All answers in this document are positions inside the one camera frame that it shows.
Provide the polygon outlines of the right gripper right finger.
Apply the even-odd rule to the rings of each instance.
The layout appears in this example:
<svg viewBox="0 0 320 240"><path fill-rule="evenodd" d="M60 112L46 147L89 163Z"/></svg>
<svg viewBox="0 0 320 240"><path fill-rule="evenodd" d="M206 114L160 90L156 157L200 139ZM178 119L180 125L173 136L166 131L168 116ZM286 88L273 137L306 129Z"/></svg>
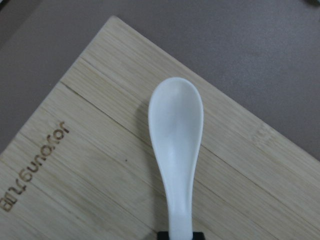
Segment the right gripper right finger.
<svg viewBox="0 0 320 240"><path fill-rule="evenodd" d="M204 233L199 231L194 231L192 233L192 240L204 240Z"/></svg>

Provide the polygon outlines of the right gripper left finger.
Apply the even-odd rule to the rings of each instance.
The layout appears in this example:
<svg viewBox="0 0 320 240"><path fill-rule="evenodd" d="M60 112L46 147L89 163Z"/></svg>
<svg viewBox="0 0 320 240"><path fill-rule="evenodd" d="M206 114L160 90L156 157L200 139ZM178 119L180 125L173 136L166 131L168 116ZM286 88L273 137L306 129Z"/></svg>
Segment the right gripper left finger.
<svg viewBox="0 0 320 240"><path fill-rule="evenodd" d="M157 240L169 240L169 232L168 231L159 231L157 232Z"/></svg>

